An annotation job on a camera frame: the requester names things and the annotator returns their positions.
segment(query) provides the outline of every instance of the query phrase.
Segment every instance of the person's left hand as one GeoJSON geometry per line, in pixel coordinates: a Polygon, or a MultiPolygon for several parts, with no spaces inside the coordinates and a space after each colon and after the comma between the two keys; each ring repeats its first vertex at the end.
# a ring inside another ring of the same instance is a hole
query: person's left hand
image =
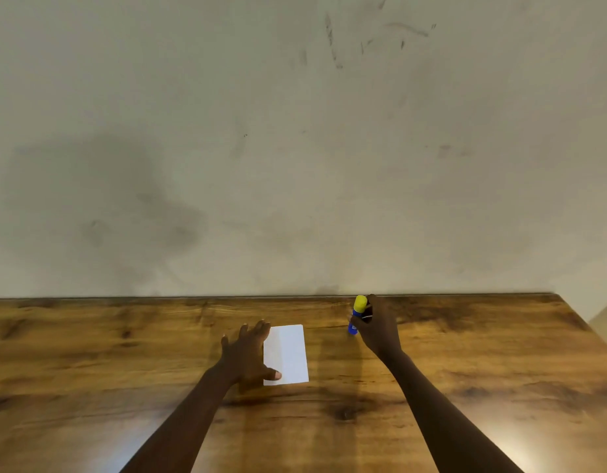
{"type": "Polygon", "coordinates": [[[281,374],[264,365],[260,357],[260,347],[268,337],[271,325],[260,320],[252,329],[244,324],[240,327],[238,340],[229,343],[224,335],[220,344],[222,357],[218,362],[231,375],[234,383],[255,383],[260,380],[279,380],[281,374]]]}

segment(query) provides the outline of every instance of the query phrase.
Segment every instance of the glue stick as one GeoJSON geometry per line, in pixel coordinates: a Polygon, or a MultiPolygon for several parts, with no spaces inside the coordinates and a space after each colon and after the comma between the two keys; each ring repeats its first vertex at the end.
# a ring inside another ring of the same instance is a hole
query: glue stick
{"type": "MultiPolygon", "coordinates": [[[[362,317],[362,314],[366,309],[367,297],[365,297],[364,295],[356,296],[356,300],[354,301],[354,310],[352,311],[351,315],[355,315],[356,317],[362,317]]],[[[349,322],[349,325],[347,326],[347,332],[352,335],[355,335],[358,333],[358,329],[354,327],[351,322],[349,322]]]]}

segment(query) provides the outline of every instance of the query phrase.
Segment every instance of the gray wall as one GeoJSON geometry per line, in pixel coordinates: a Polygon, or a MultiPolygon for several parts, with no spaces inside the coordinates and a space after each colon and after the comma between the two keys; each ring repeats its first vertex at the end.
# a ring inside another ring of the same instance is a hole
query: gray wall
{"type": "Polygon", "coordinates": [[[607,305],[607,0],[0,0],[0,296],[607,305]]]}

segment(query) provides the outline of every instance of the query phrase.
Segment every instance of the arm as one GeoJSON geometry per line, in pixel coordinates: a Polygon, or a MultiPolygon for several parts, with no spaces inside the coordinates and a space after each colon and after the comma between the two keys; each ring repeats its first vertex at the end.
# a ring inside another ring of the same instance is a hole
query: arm
{"type": "Polygon", "coordinates": [[[397,322],[386,300],[375,295],[368,300],[373,309],[371,321],[358,317],[351,317],[351,321],[400,385],[439,471],[521,473],[402,351],[397,322]]]}
{"type": "Polygon", "coordinates": [[[279,372],[268,368],[260,358],[260,347],[270,329],[270,324],[260,320],[252,330],[243,325],[238,340],[232,344],[224,336],[219,362],[205,372],[185,400],[135,453],[122,473],[189,473],[229,388],[239,381],[254,383],[259,379],[281,378],[279,372]]]}

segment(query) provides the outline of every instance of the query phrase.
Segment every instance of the hand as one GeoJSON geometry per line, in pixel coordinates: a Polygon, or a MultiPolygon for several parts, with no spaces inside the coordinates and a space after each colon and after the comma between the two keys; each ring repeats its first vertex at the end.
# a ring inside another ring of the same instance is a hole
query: hand
{"type": "Polygon", "coordinates": [[[260,357],[260,347],[270,331],[271,325],[260,320],[251,330],[246,324],[241,326],[238,340],[234,343],[230,344],[226,335],[220,340],[223,353],[218,364],[231,375],[233,383],[255,383],[281,378],[281,374],[264,365],[260,357]]]}
{"type": "Polygon", "coordinates": [[[362,335],[364,344],[378,358],[384,360],[386,357],[402,351],[400,335],[397,332],[397,320],[386,299],[371,294],[367,295],[367,300],[373,310],[371,320],[365,322],[361,318],[352,316],[350,321],[362,335]]]}

